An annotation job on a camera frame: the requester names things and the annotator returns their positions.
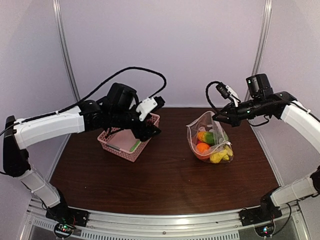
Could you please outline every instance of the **orange fruit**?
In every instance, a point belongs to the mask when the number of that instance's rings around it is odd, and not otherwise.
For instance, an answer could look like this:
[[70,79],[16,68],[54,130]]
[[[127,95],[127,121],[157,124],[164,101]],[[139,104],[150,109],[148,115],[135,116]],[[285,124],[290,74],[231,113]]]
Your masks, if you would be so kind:
[[205,151],[207,151],[210,148],[210,145],[205,142],[200,142],[196,145],[196,149],[199,151],[199,153],[203,154]]

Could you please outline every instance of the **white wall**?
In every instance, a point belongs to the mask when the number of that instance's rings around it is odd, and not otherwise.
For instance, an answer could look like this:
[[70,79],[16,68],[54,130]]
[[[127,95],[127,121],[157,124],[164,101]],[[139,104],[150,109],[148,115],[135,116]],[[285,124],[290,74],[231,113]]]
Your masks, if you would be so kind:
[[[320,116],[320,2],[273,0],[261,73],[275,92],[288,91]],[[276,119],[259,127],[285,184],[314,171],[319,154],[293,128]],[[300,203],[312,239],[320,238],[320,197]]]
[[[116,71],[151,68],[168,81],[166,106],[209,106],[205,88],[224,81],[244,98],[256,56],[265,1],[260,0],[64,0],[66,40],[83,97]],[[138,90],[140,99],[162,80],[130,71],[116,81]],[[93,99],[104,96],[110,85]],[[212,91],[218,106],[226,102]]]
[[[74,102],[59,44],[51,0],[0,1],[0,123],[58,110]],[[48,176],[64,136],[28,150]],[[2,156],[3,138],[0,141]],[[17,180],[0,175],[1,239],[16,239],[31,195]]]

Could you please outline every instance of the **black cable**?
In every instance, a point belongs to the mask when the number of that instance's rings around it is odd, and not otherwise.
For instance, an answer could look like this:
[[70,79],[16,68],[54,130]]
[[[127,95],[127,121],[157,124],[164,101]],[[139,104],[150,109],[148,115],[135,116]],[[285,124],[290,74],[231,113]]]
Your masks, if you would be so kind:
[[16,122],[16,123],[14,123],[14,124],[11,124],[11,125],[8,126],[6,129],[4,129],[2,132],[0,132],[0,136],[1,136],[2,134],[4,134],[8,129],[13,128],[14,126],[16,126],[16,125],[18,125],[18,124],[20,124],[20,123],[19,123],[19,122]]
[[[297,104],[296,102],[290,101],[290,104],[293,104],[293,105],[295,105],[296,107],[298,107],[299,109],[301,109],[302,111],[308,113],[308,110],[307,110],[307,109],[305,109],[304,107],[300,106],[300,105]],[[320,119],[319,119],[319,118],[317,118],[317,117],[316,117],[315,115],[313,115],[311,112],[309,112],[308,114],[320,123]]]
[[260,126],[263,126],[263,125],[265,125],[265,124],[267,124],[267,123],[270,122],[270,120],[267,118],[267,116],[268,116],[268,115],[264,115],[264,116],[263,116],[266,121],[264,121],[264,122],[262,122],[262,123],[259,123],[259,124],[254,125],[254,124],[251,124],[251,123],[248,121],[248,124],[249,124],[251,127],[260,127]]
[[286,203],[286,204],[288,205],[288,207],[289,207],[289,209],[290,209],[289,216],[288,216],[287,220],[285,221],[285,223],[283,224],[283,226],[282,226],[282,227],[281,227],[277,232],[273,233],[273,234],[272,234],[272,236],[274,236],[274,235],[276,235],[276,234],[280,233],[280,232],[282,231],[282,229],[284,229],[284,228],[285,228],[285,226],[288,224],[288,222],[289,222],[289,220],[290,220],[290,218],[291,218],[291,214],[292,214],[291,206],[290,206],[290,204],[289,204],[289,203]]
[[45,202],[44,202],[41,198],[39,198],[39,199],[40,199],[40,201],[42,202],[41,207],[42,207],[44,210],[46,210],[46,211],[54,218],[54,220],[56,220],[59,224],[67,225],[68,228],[71,228],[71,229],[73,229],[73,230],[76,229],[76,227],[70,226],[70,225],[67,224],[66,222],[60,221],[60,220],[51,212],[51,210],[48,208],[48,206],[45,204]]
[[233,95],[233,94],[230,94],[232,97],[234,97],[237,101],[238,101],[238,103],[241,103],[241,100],[239,99],[239,98],[237,98],[235,95]]
[[[268,107],[268,106],[271,106],[271,105],[276,105],[276,104],[279,104],[279,105],[290,105],[290,104],[293,104],[293,105],[297,106],[298,108],[300,108],[301,110],[305,111],[306,113],[308,112],[308,110],[304,109],[303,107],[299,106],[298,104],[296,104],[293,101],[278,100],[278,101],[270,101],[270,102],[264,103],[263,105],[251,110],[250,114],[255,114],[256,112],[259,112],[261,109],[263,109],[265,107]],[[238,117],[238,118],[247,117],[247,114],[226,114],[224,112],[220,112],[220,114],[222,116],[225,116],[225,117]],[[320,120],[316,116],[314,116],[313,114],[311,116],[314,117],[314,119],[316,119],[317,121],[320,122]]]
[[308,198],[316,198],[318,197],[320,194],[317,193],[315,195],[310,195],[310,196],[306,196],[306,197],[303,197],[303,198],[300,198],[299,201],[302,201],[302,200],[305,200],[305,199],[308,199]]
[[107,139],[108,137],[110,137],[111,135],[113,134],[116,134],[118,132],[121,132],[123,131],[124,129],[123,128],[119,128],[118,130],[115,130],[115,131],[111,131],[111,129],[109,128],[107,131],[105,131],[107,134],[105,136],[105,139]]
[[134,98],[134,101],[135,101],[135,105],[136,105],[136,107],[139,105],[139,97],[138,97],[138,95],[135,93],[134,95],[133,95],[133,98]]
[[38,116],[33,116],[33,117],[30,117],[30,118],[27,118],[27,119],[23,120],[22,123],[26,123],[26,122],[30,122],[30,121],[33,121],[33,120],[37,120],[37,119],[53,116],[53,115],[60,114],[60,113],[63,113],[65,111],[70,110],[70,109],[76,107],[78,104],[80,104],[80,103],[84,102],[85,100],[87,100],[89,97],[91,97],[96,91],[98,91],[103,85],[105,85],[111,79],[113,79],[117,75],[119,75],[119,74],[121,74],[121,73],[123,73],[125,71],[128,71],[128,70],[140,70],[140,71],[148,72],[148,73],[151,73],[151,74],[158,75],[159,77],[161,77],[163,79],[163,86],[159,90],[157,90],[154,94],[150,95],[149,98],[151,98],[154,95],[158,94],[159,92],[161,92],[167,86],[167,79],[165,78],[165,76],[162,73],[157,72],[157,71],[153,71],[151,69],[144,68],[144,67],[129,66],[129,67],[126,67],[124,69],[121,69],[120,71],[117,71],[116,73],[114,73],[113,75],[108,77],[106,80],[101,82],[95,89],[93,89],[88,95],[86,95],[85,97],[83,97],[82,99],[77,101],[76,103],[71,104],[70,106],[67,106],[67,107],[65,107],[65,108],[63,108],[63,109],[61,109],[61,110],[59,110],[57,112],[50,112],[50,113],[46,113],[46,114],[43,114],[43,115],[38,115]]
[[230,96],[228,96],[228,99],[231,101],[231,102],[233,102],[234,100],[233,100],[233,98],[231,97],[231,95]]
[[226,114],[220,112],[216,106],[212,103],[212,101],[210,100],[210,97],[209,97],[209,88],[213,85],[213,84],[219,84],[220,82],[219,81],[212,81],[210,82],[206,87],[205,87],[205,97],[206,97],[206,100],[208,101],[208,103],[210,104],[210,106],[213,108],[213,110],[216,111],[216,113],[220,113],[220,115],[222,116],[226,116]]

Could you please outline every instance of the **toy fruit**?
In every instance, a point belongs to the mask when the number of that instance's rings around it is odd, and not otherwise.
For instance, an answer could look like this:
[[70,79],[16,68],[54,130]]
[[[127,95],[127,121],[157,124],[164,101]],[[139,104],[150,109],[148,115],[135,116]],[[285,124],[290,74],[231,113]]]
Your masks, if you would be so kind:
[[221,159],[223,159],[223,157],[226,155],[228,156],[226,149],[219,152],[212,153],[210,156],[210,162],[213,164],[218,164],[220,163]]
[[230,160],[230,157],[229,157],[229,155],[227,154],[227,155],[224,155],[222,159],[225,160],[225,161],[229,161],[229,160]]
[[209,145],[215,144],[215,138],[214,138],[214,134],[212,132],[200,131],[200,132],[198,132],[197,137],[201,142],[204,142],[206,144],[209,144]]
[[229,146],[225,146],[224,149],[226,150],[226,153],[232,157],[234,155],[234,152],[231,150]]
[[205,142],[200,142],[196,145],[196,149],[199,151],[199,153],[203,154],[205,151],[207,151],[210,148],[208,144]]

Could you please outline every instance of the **metal frame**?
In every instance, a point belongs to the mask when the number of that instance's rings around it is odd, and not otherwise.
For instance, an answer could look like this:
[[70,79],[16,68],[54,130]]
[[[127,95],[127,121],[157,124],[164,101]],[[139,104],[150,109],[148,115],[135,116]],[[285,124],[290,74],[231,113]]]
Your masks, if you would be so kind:
[[56,26],[58,28],[58,34],[59,34],[65,69],[68,74],[73,97],[76,101],[79,101],[80,94],[78,91],[78,87],[76,84],[76,80],[75,80],[74,72],[72,70],[70,56],[68,52],[65,29],[64,29],[63,19],[62,19],[61,9],[60,9],[60,0],[52,0],[52,3],[53,3],[53,11],[55,16]]
[[[26,217],[25,225],[19,236],[20,240],[28,240],[33,226],[52,230],[56,224],[45,217],[46,211],[37,198],[32,198]],[[292,203],[292,218],[295,222],[300,240],[310,240],[298,203]],[[89,210],[87,227],[77,227],[75,237],[80,239],[135,239],[135,240],[209,240],[211,238],[239,239],[239,230],[252,228],[252,225],[243,227],[238,212],[241,209],[204,214],[186,215],[132,215]],[[289,208],[281,209],[286,219]]]
[[[251,76],[256,75],[260,69],[260,66],[261,66],[263,52],[264,52],[264,49],[266,46],[267,37],[268,37],[268,33],[269,33],[271,15],[272,15],[272,0],[265,0],[262,25],[261,25],[261,32],[260,32],[260,39],[259,39],[258,48],[257,48],[256,55],[255,55],[255,60],[254,60]],[[246,95],[245,95],[244,100],[247,101],[249,99],[250,99],[250,93],[249,93],[249,89],[248,89],[246,91]]]

